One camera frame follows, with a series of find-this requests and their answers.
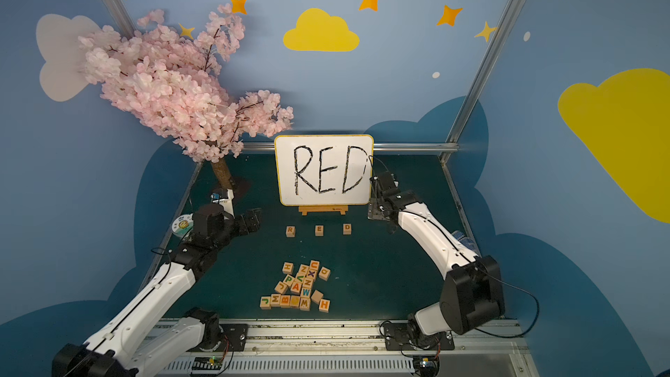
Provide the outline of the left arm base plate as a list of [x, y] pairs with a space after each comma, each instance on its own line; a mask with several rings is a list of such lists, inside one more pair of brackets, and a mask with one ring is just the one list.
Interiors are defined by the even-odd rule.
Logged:
[[220, 323], [205, 326], [201, 343], [196, 349], [202, 352], [242, 352], [245, 349], [249, 326], [247, 324]]

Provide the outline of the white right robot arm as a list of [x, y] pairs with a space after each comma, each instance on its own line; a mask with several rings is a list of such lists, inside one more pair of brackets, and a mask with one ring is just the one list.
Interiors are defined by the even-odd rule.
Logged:
[[392, 173], [373, 175], [371, 185], [373, 207], [413, 237], [443, 278], [439, 301], [410, 319], [419, 335], [463, 335], [504, 315], [501, 272], [494, 258], [481, 257], [457, 241], [413, 191], [399, 188]]

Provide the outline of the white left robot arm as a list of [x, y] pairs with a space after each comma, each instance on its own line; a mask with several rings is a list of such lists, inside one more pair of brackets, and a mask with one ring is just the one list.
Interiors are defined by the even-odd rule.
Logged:
[[54, 376], [155, 376], [191, 349], [230, 351], [216, 312], [190, 309], [154, 340], [144, 340], [164, 314], [216, 263], [236, 237], [259, 230], [261, 209], [235, 216], [220, 204], [202, 206], [193, 227], [147, 285], [81, 345], [67, 344], [52, 361]]

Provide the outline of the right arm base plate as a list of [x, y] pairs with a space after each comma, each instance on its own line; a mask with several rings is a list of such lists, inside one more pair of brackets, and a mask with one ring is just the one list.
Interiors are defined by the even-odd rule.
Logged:
[[387, 351], [451, 351], [455, 349], [450, 331], [425, 335], [413, 322], [392, 322], [385, 320], [379, 326], [380, 336]]

